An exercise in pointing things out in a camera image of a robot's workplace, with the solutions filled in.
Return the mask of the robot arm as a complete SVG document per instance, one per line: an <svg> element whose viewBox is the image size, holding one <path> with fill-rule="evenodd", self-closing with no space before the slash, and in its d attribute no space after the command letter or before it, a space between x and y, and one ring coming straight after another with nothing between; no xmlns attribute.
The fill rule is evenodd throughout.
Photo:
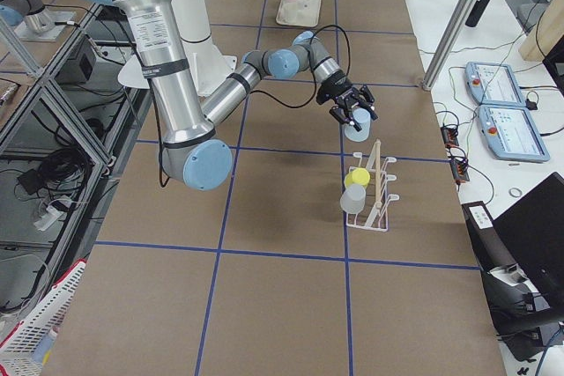
<svg viewBox="0 0 564 376"><path fill-rule="evenodd" d="M124 12L136 42L143 78L154 98L155 114L166 132L160 135L159 166L167 177L198 190L215 189L230 175L233 155L216 137L222 123L264 77L294 77L309 71L320 85L315 100L334 101L330 115L348 129L362 131L364 110L374 121L375 99L366 86L357 88L323 43L311 32L287 48L248 52L240 66L205 100L198 98L179 27L194 23L199 40L210 36L204 0L89 0Z"/></svg>

